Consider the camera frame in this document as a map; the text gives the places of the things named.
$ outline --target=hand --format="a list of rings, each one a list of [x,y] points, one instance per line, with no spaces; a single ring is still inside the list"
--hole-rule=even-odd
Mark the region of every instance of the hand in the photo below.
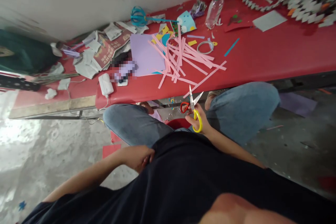
[[[122,163],[141,173],[148,163],[151,163],[155,154],[153,149],[146,145],[129,146],[119,150]]]
[[[202,109],[202,107],[197,103],[195,105],[195,109],[198,110],[198,113],[200,114],[200,117],[202,119],[202,125],[203,125],[203,128],[202,128],[202,131],[200,132],[201,134],[203,135],[207,135],[209,133],[211,133],[211,131],[213,130],[213,128],[210,126],[209,122],[208,122],[208,119],[207,119],[207,116],[205,115],[205,112],[204,110]],[[193,111],[191,111],[191,108],[188,107],[188,113],[187,113],[187,116],[185,117],[185,119],[192,125],[194,126],[194,128],[197,130],[200,128],[200,122],[198,119],[194,119],[194,117],[190,117],[189,115],[190,114],[194,114]]]

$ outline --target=blue jeans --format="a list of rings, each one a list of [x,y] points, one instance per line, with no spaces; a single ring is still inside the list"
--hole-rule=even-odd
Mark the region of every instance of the blue jeans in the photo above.
[[[206,117],[213,128],[243,145],[265,125],[279,103],[275,87],[264,82],[251,82],[216,96]],[[106,126],[129,145],[151,147],[174,131],[138,105],[111,105],[103,117]],[[182,130],[194,132],[192,127]]]

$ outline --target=purple paper sheet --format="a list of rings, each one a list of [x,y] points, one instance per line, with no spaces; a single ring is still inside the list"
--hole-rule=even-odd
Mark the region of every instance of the purple paper sheet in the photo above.
[[[131,34],[132,59],[138,66],[134,71],[134,76],[140,77],[149,75],[155,72],[154,69],[166,69],[165,60],[148,43],[148,41],[152,39],[152,35],[148,34]]]
[[[309,116],[315,109],[317,102],[294,93],[281,93],[280,107],[292,111],[303,117]]]

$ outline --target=scissors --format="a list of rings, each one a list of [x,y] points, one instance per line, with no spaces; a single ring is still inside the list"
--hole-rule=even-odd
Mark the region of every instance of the scissors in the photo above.
[[[189,85],[189,98],[190,98],[190,103],[188,103],[188,102],[182,102],[182,103],[181,103],[181,112],[182,112],[182,113],[185,113],[185,112],[188,110],[188,107],[190,106],[190,107],[191,107],[191,110],[194,112],[194,120],[196,120],[196,119],[198,118],[198,120],[199,120],[199,129],[196,130],[196,129],[194,128],[194,126],[192,127],[193,130],[194,130],[196,133],[200,133],[200,132],[202,131],[202,129],[203,129],[203,124],[202,124],[201,116],[199,115],[198,110],[195,109],[195,105],[196,105],[196,103],[199,101],[199,99],[201,98],[201,96],[202,96],[203,93],[204,93],[204,92],[202,92],[202,93],[201,93],[199,96],[197,96],[197,97],[195,98],[195,100],[194,100],[194,99],[193,99],[193,94],[192,94],[192,92],[191,92],[191,86]],[[182,110],[182,106],[183,106],[183,105],[187,105],[187,107],[186,107],[186,109],[185,109],[184,111]]]

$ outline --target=yellow scissors handle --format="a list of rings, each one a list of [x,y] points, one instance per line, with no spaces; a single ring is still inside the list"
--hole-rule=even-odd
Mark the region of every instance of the yellow scissors handle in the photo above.
[[[202,119],[201,119],[201,116],[199,115],[198,110],[194,110],[194,120],[196,120],[197,118],[198,118],[198,121],[199,121],[199,129],[196,130],[194,126],[192,128],[196,133],[200,133],[203,129]]]

